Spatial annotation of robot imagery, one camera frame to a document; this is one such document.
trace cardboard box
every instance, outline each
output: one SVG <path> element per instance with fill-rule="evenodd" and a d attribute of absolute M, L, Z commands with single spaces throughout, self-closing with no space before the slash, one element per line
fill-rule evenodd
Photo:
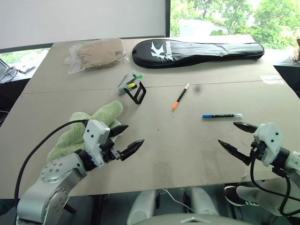
<path fill-rule="evenodd" d="M 300 37 L 297 37 L 297 44 L 294 48 L 294 56 L 296 61 L 300 61 Z"/>

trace clear plastic bag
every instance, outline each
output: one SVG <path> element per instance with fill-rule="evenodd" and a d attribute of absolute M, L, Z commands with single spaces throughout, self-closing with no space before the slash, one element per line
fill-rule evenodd
<path fill-rule="evenodd" d="M 86 44 L 77 44 L 69 49 L 70 56 L 65 64 L 70 64 L 68 74 L 113 67 L 129 62 L 123 42 L 120 38 L 101 39 Z"/>

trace gray pants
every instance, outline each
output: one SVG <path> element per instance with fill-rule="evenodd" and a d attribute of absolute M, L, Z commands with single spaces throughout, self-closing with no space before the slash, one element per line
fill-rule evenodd
<path fill-rule="evenodd" d="M 286 181 L 284 178 L 266 180 L 261 186 L 267 190 L 275 191 L 284 195 L 286 193 Z M 236 192 L 240 198 L 259 204 L 261 207 L 275 216 L 281 216 L 279 207 L 283 197 L 267 193 L 257 187 L 238 186 Z M 293 181 L 291 181 L 290 196 L 300 198 L 300 189 Z M 300 209 L 300 202 L 289 199 L 285 205 L 284 212 L 288 213 L 298 209 Z M 300 218 L 300 213 L 294 215 L 293 217 Z"/>

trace blue marker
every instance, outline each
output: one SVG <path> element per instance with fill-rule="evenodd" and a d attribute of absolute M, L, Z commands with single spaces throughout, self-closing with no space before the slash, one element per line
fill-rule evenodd
<path fill-rule="evenodd" d="M 202 118 L 224 118 L 224 117 L 242 117 L 243 114 L 219 114 L 219 115 L 203 115 Z"/>

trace beige tabletop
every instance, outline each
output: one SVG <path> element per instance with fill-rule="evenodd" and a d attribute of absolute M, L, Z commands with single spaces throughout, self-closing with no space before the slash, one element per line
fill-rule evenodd
<path fill-rule="evenodd" d="M 110 90 L 22 94 L 0 129 L 0 198 L 13 197 L 23 160 L 47 134 L 66 122 L 73 112 L 93 114 L 114 99 L 124 105 L 119 120 L 129 125 L 116 147 L 123 150 L 141 138 L 145 142 L 128 160 L 113 161 L 103 169 L 91 171 L 71 195 L 249 181 L 250 168 L 218 144 L 221 139 L 244 154 L 249 153 L 253 137 L 237 129 L 234 121 L 255 125 L 275 122 L 284 135 L 283 146 L 291 151 L 300 149 L 300 101 L 284 82 L 191 85 L 172 111 L 183 87 L 147 88 L 141 105 L 135 105 L 126 95 L 116 98 Z M 202 114 L 207 113 L 244 116 L 203 120 Z M 60 134 L 49 139 L 29 161 L 20 195 L 38 178 Z M 270 168 L 261 162 L 255 164 L 255 179 L 274 177 L 277 176 Z"/>
<path fill-rule="evenodd" d="M 124 46 L 129 57 L 133 47 L 144 39 L 125 39 Z M 209 36 L 197 40 L 181 38 L 182 41 L 199 43 L 251 43 L 250 35 Z M 116 87 L 122 77 L 130 70 L 144 74 L 143 83 L 146 87 L 174 86 L 209 83 L 231 83 L 261 81 L 262 75 L 277 75 L 276 69 L 267 58 L 259 60 L 232 60 L 223 62 L 206 62 L 198 65 L 180 68 L 146 69 L 137 66 L 133 60 L 97 71 L 68 74 L 69 65 L 64 64 L 69 55 L 69 48 L 81 42 L 55 43 L 45 60 L 28 82 L 23 93 L 42 93 L 67 90 L 99 90 Z"/>

